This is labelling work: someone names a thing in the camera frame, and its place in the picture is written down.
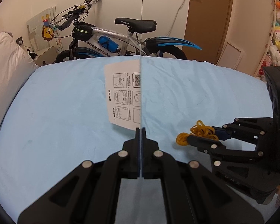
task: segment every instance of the bicycle handlebar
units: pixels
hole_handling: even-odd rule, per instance
[[[82,13],[83,14],[86,11],[88,11],[90,8],[92,8],[98,1],[100,0],[91,0],[90,2],[85,1],[84,4],[81,4],[80,6],[83,6],[84,8],[82,9]],[[67,19],[62,25],[55,25],[56,28],[58,28],[60,31],[65,30],[66,28],[68,28],[71,23],[75,20],[78,19],[80,17],[80,14],[71,14],[69,19]]]

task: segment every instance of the bicycle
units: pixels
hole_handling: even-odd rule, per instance
[[[193,44],[190,41],[174,37],[154,37],[142,41],[138,38],[138,34],[153,32],[156,30],[157,23],[153,20],[136,20],[130,18],[115,19],[115,24],[124,24],[128,27],[128,33],[126,35],[116,31],[98,28],[85,22],[80,22],[80,16],[85,13],[88,15],[88,10],[92,8],[98,1],[100,0],[85,0],[84,3],[75,5],[74,9],[63,15],[61,20],[52,24],[61,31],[68,28],[72,22],[74,25],[74,29],[72,30],[71,34],[73,41],[70,43],[69,49],[62,51],[57,56],[55,63],[62,62],[67,58],[69,60],[75,60],[118,55],[163,57],[164,53],[169,53],[177,59],[186,60],[187,57],[184,52],[175,45],[183,45],[201,49],[199,46]],[[62,20],[66,21],[62,25],[57,25]],[[122,47],[118,48],[119,45],[110,38],[115,38],[122,41]],[[86,42],[93,49],[79,47],[79,41]],[[128,45],[136,48],[136,51],[128,51]]]

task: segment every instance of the light blue fabric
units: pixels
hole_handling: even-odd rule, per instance
[[[273,116],[266,84],[241,72],[208,62],[152,57],[142,60],[141,70],[142,127],[146,127],[147,138],[157,141],[160,149],[176,160],[197,160],[211,170],[208,154],[175,142],[176,136],[190,132],[197,120],[221,127],[235,118]],[[255,145],[236,139],[223,144],[229,149],[255,149]],[[275,199],[264,206],[243,197],[265,220],[275,211]]]
[[[0,129],[0,203],[12,219],[17,221],[21,211],[82,161],[105,160],[134,138],[134,131],[108,121],[103,68],[138,58],[69,61],[32,74]],[[179,161],[197,159],[210,169],[208,155],[175,143],[176,136],[189,132],[199,119],[221,126],[235,117],[272,116],[265,84],[234,70],[141,57],[141,73],[142,126],[148,138]],[[225,144],[254,149],[235,140]],[[271,205],[258,209],[265,219],[274,211]],[[160,181],[123,180],[116,223],[166,223]]]

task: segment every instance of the qr code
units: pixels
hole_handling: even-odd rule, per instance
[[[133,87],[140,87],[141,77],[140,73],[133,73]]]

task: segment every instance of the nightstand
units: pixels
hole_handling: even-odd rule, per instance
[[[54,46],[36,51],[37,57],[33,59],[38,66],[53,64],[57,57],[57,51]]]

